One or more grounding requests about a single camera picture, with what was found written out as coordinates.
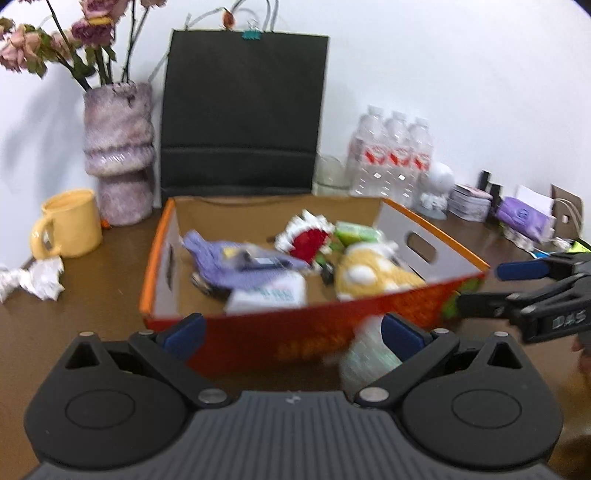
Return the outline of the person right hand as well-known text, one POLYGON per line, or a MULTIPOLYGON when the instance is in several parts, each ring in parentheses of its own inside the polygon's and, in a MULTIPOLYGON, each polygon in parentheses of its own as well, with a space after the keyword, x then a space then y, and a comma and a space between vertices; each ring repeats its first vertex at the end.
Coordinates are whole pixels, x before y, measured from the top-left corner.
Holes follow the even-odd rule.
POLYGON ((589 375, 591 372, 590 333, 580 333, 573 338, 572 351, 579 354, 578 368, 589 375))

